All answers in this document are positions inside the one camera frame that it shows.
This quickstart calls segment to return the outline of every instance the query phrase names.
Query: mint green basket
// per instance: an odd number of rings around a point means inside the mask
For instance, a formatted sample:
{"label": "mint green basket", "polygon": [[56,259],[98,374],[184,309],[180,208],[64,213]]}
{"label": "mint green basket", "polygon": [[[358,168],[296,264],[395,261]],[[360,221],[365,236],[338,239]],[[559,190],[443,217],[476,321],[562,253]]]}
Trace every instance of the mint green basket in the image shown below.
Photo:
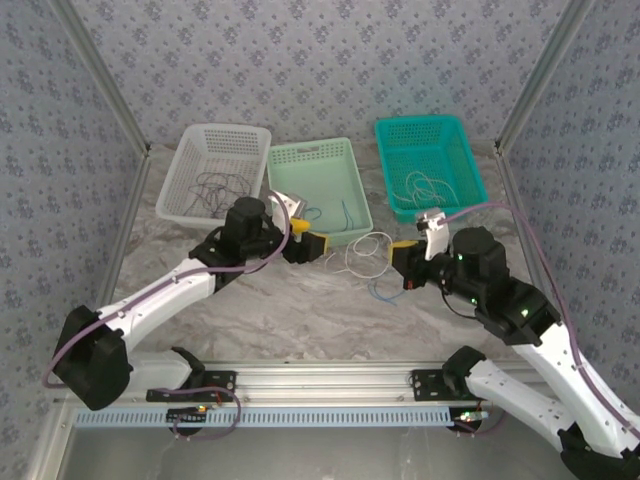
{"label": "mint green basket", "polygon": [[269,149],[269,187],[307,201],[311,231],[346,245],[373,230],[369,205],[348,138],[280,145]]}

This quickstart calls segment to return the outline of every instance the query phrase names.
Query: black joint housing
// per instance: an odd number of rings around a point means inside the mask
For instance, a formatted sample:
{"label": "black joint housing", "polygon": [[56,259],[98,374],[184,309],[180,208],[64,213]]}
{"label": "black joint housing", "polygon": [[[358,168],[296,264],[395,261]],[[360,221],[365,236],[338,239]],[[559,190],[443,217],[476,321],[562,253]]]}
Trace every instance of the black joint housing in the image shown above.
{"label": "black joint housing", "polygon": [[620,452],[622,458],[612,458],[594,452],[585,441],[577,423],[568,430],[559,430],[562,443],[560,458],[580,480],[637,480],[640,477],[640,444],[633,450]]}
{"label": "black joint housing", "polygon": [[309,263],[324,255],[327,238],[304,232],[300,235],[300,241],[296,242],[293,236],[282,251],[282,256],[289,263]]}
{"label": "black joint housing", "polygon": [[[98,317],[98,313],[84,305],[69,313],[55,352],[98,321]],[[100,410],[113,403],[127,388],[130,371],[122,331],[113,331],[106,325],[82,338],[53,369],[90,410]]]}
{"label": "black joint housing", "polygon": [[464,346],[454,353],[442,366],[444,383],[458,398],[471,395],[465,380],[471,373],[471,369],[478,363],[486,360],[482,353],[468,346]]}

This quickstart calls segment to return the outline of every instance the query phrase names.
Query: patterned wallpaper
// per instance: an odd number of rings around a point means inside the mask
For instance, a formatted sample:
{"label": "patterned wallpaper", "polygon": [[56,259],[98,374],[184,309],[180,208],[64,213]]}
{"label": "patterned wallpaper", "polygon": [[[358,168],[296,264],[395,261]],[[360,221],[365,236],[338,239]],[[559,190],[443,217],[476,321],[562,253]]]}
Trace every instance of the patterned wallpaper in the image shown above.
{"label": "patterned wallpaper", "polygon": [[640,411],[640,4],[597,2],[508,154],[583,351]]}
{"label": "patterned wallpaper", "polygon": [[74,0],[148,141],[269,128],[373,138],[448,113],[495,138],[566,0]]}
{"label": "patterned wallpaper", "polygon": [[46,0],[0,1],[0,478],[22,478],[66,313],[93,304],[138,159]]}

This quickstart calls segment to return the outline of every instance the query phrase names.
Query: black mounting bracket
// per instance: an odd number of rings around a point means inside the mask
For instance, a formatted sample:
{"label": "black mounting bracket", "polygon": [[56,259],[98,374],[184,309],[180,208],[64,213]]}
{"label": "black mounting bracket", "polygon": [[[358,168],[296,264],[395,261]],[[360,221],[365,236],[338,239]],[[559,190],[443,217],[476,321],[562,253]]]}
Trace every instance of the black mounting bracket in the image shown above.
{"label": "black mounting bracket", "polygon": [[[233,370],[210,370],[205,371],[202,376],[202,385],[198,387],[221,387],[235,393],[238,374]],[[188,395],[168,394],[157,390],[147,390],[147,402],[150,403],[230,403],[233,399],[226,393],[204,392],[192,393]]]}
{"label": "black mounting bracket", "polygon": [[413,387],[413,399],[416,402],[480,400],[471,393],[460,396],[453,392],[445,383],[441,369],[413,370],[410,382]]}
{"label": "black mounting bracket", "polygon": [[[191,367],[191,373],[182,384],[180,390],[203,387],[226,388],[235,393],[238,374],[233,370],[205,370],[204,364],[191,352],[182,347],[173,347],[171,350],[184,358]],[[147,390],[147,402],[178,403],[229,403],[233,399],[226,393],[203,392],[189,394],[166,393],[158,390]]]}

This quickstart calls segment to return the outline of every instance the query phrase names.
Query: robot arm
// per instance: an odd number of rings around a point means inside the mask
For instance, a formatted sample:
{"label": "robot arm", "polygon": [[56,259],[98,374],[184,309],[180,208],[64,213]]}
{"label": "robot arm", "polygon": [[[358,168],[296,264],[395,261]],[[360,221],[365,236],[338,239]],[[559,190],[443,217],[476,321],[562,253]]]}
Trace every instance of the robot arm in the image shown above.
{"label": "robot arm", "polygon": [[[629,425],[637,429],[640,418],[581,353],[582,365],[576,366],[559,313],[537,288],[510,276],[504,246],[478,227],[457,232],[449,247],[448,229],[439,222],[443,217],[439,210],[425,212],[417,226],[427,240],[392,246],[392,265],[403,276],[404,288],[430,283],[443,296],[455,294],[468,301],[484,328],[527,360],[559,401],[510,378],[470,347],[443,366],[449,388],[460,397],[473,394],[493,401],[529,425],[562,452],[565,464],[581,479],[635,479],[640,475],[640,442]],[[580,369],[626,423],[605,408]]]}
{"label": "robot arm", "polygon": [[[308,232],[309,223],[299,218],[305,202],[279,193],[271,199],[279,204],[273,219],[260,200],[240,198],[227,213],[224,226],[211,232],[171,272],[96,312],[85,306],[73,310],[58,340],[53,372],[90,409],[104,408],[125,391],[130,380],[136,385],[141,381],[135,378],[135,360],[130,362],[128,354],[180,310],[218,292],[242,273],[259,270],[279,251],[290,263],[310,262],[324,254],[326,237]],[[246,266],[251,258],[264,261],[252,268]],[[162,382],[153,379],[154,387],[176,388],[190,375],[193,359],[187,358],[188,352],[174,351],[187,362],[173,362],[170,374],[159,377]]]}

